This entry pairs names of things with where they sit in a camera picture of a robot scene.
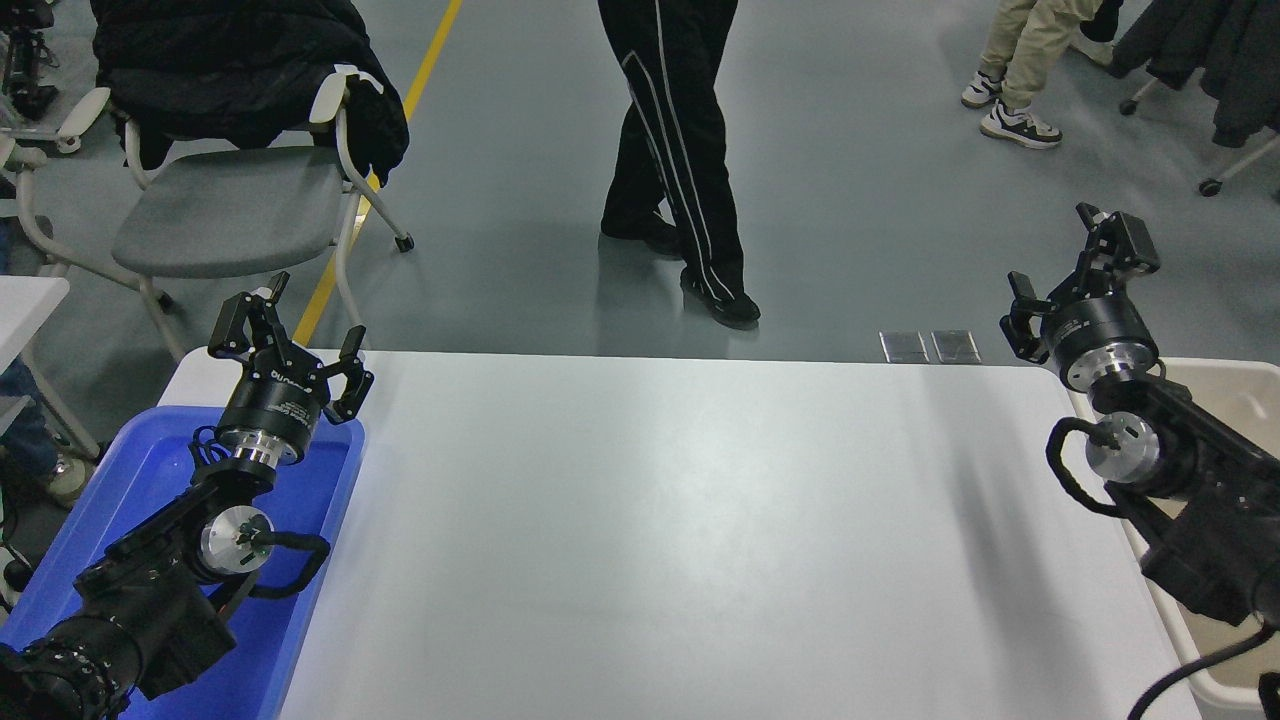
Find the white desk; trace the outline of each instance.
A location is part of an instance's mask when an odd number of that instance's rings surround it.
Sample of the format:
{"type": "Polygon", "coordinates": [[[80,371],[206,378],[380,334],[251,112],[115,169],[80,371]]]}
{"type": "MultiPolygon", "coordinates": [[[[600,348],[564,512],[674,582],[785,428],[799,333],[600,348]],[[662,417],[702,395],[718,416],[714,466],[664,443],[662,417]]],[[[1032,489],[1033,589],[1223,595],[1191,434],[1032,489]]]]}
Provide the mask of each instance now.
{"type": "MultiPolygon", "coordinates": [[[[1178,664],[1044,464],[1048,372],[367,360],[283,719],[1120,719],[1178,664]]],[[[161,404],[237,372],[193,354],[161,404]]]]}
{"type": "Polygon", "coordinates": [[[22,352],[69,290],[65,278],[0,275],[0,370],[22,352]]]}

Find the chair seat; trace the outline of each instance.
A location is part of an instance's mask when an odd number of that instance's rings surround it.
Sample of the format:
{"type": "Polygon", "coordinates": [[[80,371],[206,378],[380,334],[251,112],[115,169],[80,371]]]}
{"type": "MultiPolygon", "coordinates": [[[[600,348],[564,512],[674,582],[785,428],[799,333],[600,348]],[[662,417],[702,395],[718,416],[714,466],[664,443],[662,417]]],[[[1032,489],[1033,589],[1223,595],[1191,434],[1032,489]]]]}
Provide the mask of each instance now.
{"type": "Polygon", "coordinates": [[[330,147],[179,158],[142,193],[111,255],[124,268],[165,278],[227,278],[296,265],[333,241],[342,181],[330,147]]]}

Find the yellow floor line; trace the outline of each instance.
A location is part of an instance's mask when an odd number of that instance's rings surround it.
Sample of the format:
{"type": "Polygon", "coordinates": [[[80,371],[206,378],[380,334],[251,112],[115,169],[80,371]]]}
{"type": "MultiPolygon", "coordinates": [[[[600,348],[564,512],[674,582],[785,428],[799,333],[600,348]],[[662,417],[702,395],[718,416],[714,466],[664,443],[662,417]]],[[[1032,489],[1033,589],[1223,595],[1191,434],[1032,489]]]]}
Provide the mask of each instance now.
{"type": "MultiPolygon", "coordinates": [[[[435,37],[431,38],[431,45],[426,49],[422,64],[419,65],[417,74],[413,77],[413,82],[408,86],[408,92],[404,95],[406,119],[413,119],[419,100],[422,99],[422,91],[426,90],[426,81],[431,78],[431,69],[435,68],[435,60],[439,59],[440,50],[444,49],[444,41],[448,40],[449,31],[453,29],[453,20],[458,17],[461,8],[462,0],[449,0],[449,6],[445,8],[444,17],[440,18],[440,24],[435,28],[435,37]]],[[[375,192],[381,190],[378,178],[372,174],[369,176],[369,184],[375,192]]],[[[351,247],[355,247],[356,240],[360,238],[360,231],[365,225],[364,220],[369,210],[369,200],[361,199],[360,210],[356,213],[356,228],[352,231],[351,247]]],[[[320,316],[324,315],[324,309],[329,304],[329,296],[333,295],[334,282],[333,258],[329,258],[329,264],[325,265],[324,273],[321,273],[320,281],[311,293],[311,300],[307,301],[307,307],[302,311],[302,319],[298,320],[298,327],[293,332],[296,342],[301,345],[311,342],[311,336],[316,332],[316,325],[320,323],[320,316]]]]}

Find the white sneaker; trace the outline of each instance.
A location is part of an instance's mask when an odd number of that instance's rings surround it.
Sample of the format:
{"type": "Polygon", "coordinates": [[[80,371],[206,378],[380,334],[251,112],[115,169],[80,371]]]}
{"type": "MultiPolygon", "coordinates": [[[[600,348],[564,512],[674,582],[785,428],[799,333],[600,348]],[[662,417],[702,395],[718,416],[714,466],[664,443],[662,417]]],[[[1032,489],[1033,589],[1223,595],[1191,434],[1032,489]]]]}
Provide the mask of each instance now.
{"type": "Polygon", "coordinates": [[[54,502],[67,510],[76,506],[76,501],[84,492],[84,486],[93,475],[93,465],[79,457],[59,457],[54,465],[51,479],[45,486],[45,492],[54,498],[54,502]]]}
{"type": "Polygon", "coordinates": [[[982,70],[973,73],[973,82],[960,94],[960,102],[974,110],[989,105],[1000,97],[1002,81],[1004,78],[993,78],[982,70]]]}
{"type": "Polygon", "coordinates": [[[1012,140],[1032,150],[1048,150],[1062,142],[1062,132],[1056,127],[1030,114],[1029,108],[1012,110],[1004,100],[996,100],[996,106],[978,124],[987,137],[1012,140]]]}
{"type": "Polygon", "coordinates": [[[1084,33],[1076,29],[1075,35],[1071,36],[1070,47],[1088,58],[1089,61],[1100,68],[1111,67],[1111,54],[1115,50],[1115,46],[1110,42],[1094,42],[1088,37],[1084,37],[1084,33]]]}

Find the khaki pants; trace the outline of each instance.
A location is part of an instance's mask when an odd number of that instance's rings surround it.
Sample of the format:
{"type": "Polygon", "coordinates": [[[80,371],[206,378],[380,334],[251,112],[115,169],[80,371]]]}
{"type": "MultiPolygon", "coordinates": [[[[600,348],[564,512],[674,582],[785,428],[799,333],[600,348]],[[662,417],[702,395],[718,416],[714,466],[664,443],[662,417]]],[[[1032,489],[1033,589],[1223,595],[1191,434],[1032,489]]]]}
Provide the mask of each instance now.
{"type": "Polygon", "coordinates": [[[1071,33],[1093,19],[1100,5],[1102,0],[1000,0],[978,69],[1005,76],[1005,105],[1020,109],[1032,104],[1071,33]]]}

